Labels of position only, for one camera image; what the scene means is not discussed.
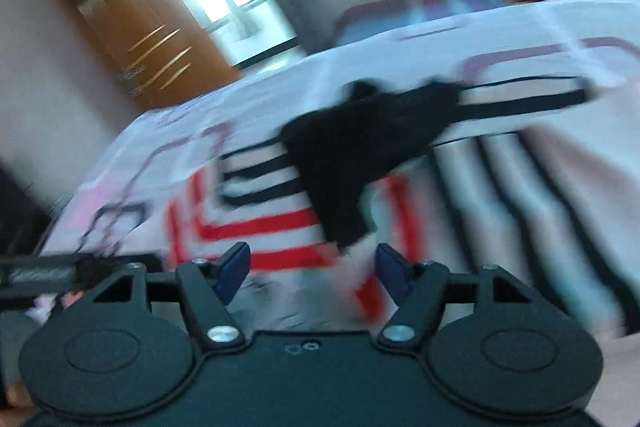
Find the striped white black red sweater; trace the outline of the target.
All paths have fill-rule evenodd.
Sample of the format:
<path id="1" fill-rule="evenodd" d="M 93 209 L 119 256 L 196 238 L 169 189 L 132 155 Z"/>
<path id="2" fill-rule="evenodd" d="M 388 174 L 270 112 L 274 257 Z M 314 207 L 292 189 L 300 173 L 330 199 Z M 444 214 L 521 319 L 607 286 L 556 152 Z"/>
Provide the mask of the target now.
<path id="1" fill-rule="evenodd" d="M 572 76 L 407 91 L 353 82 L 225 148 L 164 213 L 171 265 L 250 246 L 247 329 L 350 329 L 392 312 L 386 243 L 454 272 L 500 265 L 601 336 L 639 330 L 639 92 Z"/>

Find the patterned white pink bedsheet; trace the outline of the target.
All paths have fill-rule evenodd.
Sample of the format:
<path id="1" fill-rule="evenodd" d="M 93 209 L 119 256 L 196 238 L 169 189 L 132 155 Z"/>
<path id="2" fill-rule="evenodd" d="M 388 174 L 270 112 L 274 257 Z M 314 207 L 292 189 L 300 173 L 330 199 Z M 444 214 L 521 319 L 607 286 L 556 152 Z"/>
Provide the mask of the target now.
<path id="1" fill-rule="evenodd" d="M 25 343 L 36 426 L 634 426 L 639 0 L 450 17 L 128 130 L 115 270 Z"/>

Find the brown wooden door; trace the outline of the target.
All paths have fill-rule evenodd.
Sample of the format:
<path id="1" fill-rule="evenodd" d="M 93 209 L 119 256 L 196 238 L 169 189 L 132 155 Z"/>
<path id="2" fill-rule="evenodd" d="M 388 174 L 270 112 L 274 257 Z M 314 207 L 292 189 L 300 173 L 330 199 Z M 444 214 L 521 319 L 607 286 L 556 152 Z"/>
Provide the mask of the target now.
<path id="1" fill-rule="evenodd" d="M 58 0 L 141 109 L 178 105 L 240 78 L 182 0 Z"/>

